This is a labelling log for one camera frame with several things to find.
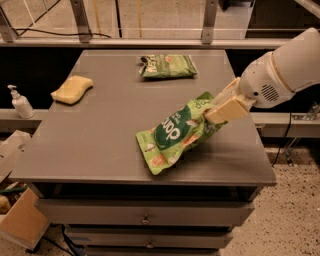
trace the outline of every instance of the cardboard box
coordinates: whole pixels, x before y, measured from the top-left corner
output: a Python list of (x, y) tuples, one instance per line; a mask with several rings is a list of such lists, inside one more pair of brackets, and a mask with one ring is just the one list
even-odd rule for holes
[[(30, 134), (16, 131), (1, 143), (0, 183), (10, 174), (30, 140)], [(34, 207), (37, 199), (38, 197), (28, 188), (7, 214), (0, 215), (1, 237), (28, 249), (36, 247), (50, 224)]]

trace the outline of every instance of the chip bag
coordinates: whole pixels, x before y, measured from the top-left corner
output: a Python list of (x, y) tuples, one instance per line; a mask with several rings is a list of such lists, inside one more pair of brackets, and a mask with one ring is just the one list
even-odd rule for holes
[(140, 57), (140, 59), (144, 65), (139, 73), (144, 78), (178, 78), (197, 74), (189, 56), (154, 54)]
[(212, 95), (205, 92), (157, 127), (136, 134), (154, 175), (174, 165), (184, 152), (210, 138), (227, 123), (211, 124), (204, 118), (206, 111), (214, 106), (212, 99)]

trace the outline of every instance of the drawer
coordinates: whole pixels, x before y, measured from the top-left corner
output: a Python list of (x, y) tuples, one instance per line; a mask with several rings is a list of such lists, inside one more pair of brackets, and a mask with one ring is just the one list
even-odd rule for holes
[(92, 225), (240, 226), (254, 210), (247, 202), (39, 199), (52, 223)]
[(225, 248), (231, 232), (166, 228), (67, 228), (67, 236), (79, 245), (144, 248)]
[(108, 248), (87, 247), (86, 256), (220, 256), (218, 250), (207, 249), (140, 249), (140, 248)]

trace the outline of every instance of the table top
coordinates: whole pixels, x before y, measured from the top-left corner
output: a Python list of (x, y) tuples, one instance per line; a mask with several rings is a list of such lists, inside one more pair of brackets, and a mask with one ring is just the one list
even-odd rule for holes
[[(147, 81), (139, 56), (190, 55), (194, 78)], [(11, 178), (24, 182), (274, 185), (276, 178), (250, 115), (229, 122), (185, 153), (174, 168), (154, 176), (135, 134), (205, 91), (217, 95), (234, 74), (223, 50), (86, 50), (72, 75), (94, 87), (73, 106), (53, 103)]]

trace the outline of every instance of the pump bottle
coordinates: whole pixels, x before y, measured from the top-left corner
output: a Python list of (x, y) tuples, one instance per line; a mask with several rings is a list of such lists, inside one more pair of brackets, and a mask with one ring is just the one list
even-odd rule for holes
[(17, 86), (15, 85), (8, 85), (8, 88), (11, 90), (12, 95), (12, 105), (17, 110), (18, 114), (23, 119), (28, 119), (34, 116), (34, 110), (30, 105), (28, 99), (20, 95), (15, 89)]

